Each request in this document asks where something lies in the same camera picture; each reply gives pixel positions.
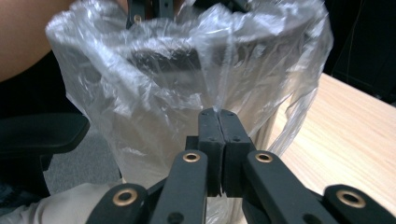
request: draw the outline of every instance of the black chair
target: black chair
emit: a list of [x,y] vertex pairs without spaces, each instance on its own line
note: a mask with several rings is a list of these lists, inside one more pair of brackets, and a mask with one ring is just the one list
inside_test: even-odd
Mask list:
[[50,196],[43,171],[52,154],[73,150],[89,127],[84,116],[72,113],[0,119],[0,181]]

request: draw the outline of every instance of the light wood table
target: light wood table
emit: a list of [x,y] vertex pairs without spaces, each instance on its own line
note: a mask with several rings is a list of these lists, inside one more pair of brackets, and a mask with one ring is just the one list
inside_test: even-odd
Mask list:
[[[279,113],[270,141],[285,120]],[[396,108],[370,95],[322,75],[303,128],[281,159],[313,191],[349,185],[396,215]]]

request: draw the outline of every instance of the person's arm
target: person's arm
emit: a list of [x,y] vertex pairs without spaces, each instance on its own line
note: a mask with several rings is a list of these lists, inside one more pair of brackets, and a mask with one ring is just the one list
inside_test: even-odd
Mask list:
[[74,0],[0,1],[0,82],[23,72],[50,52],[45,27]]

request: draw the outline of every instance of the plastic bag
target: plastic bag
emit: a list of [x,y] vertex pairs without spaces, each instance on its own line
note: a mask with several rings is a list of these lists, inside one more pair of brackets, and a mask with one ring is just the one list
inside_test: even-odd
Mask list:
[[[332,46],[323,3],[249,2],[246,14],[221,4],[185,4],[175,21],[125,30],[111,1],[76,2],[46,32],[67,97],[104,135],[122,176],[149,188],[165,178],[198,113],[238,115],[249,136],[291,97],[288,122],[269,147],[281,155],[301,128]],[[232,199],[210,199],[207,223],[235,222]]]

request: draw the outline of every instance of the plastic wrinkle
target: plastic wrinkle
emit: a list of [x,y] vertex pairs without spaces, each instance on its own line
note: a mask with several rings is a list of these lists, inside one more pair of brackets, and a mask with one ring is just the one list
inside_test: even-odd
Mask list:
[[[124,179],[146,188],[167,176],[209,107],[233,111],[253,136],[290,98],[288,121],[268,148],[281,155],[304,122],[332,47],[320,0],[252,0],[246,14],[192,2],[175,21],[125,30],[115,2],[77,1],[46,29],[67,97],[102,132]],[[210,199],[207,223],[235,223],[238,204]]]

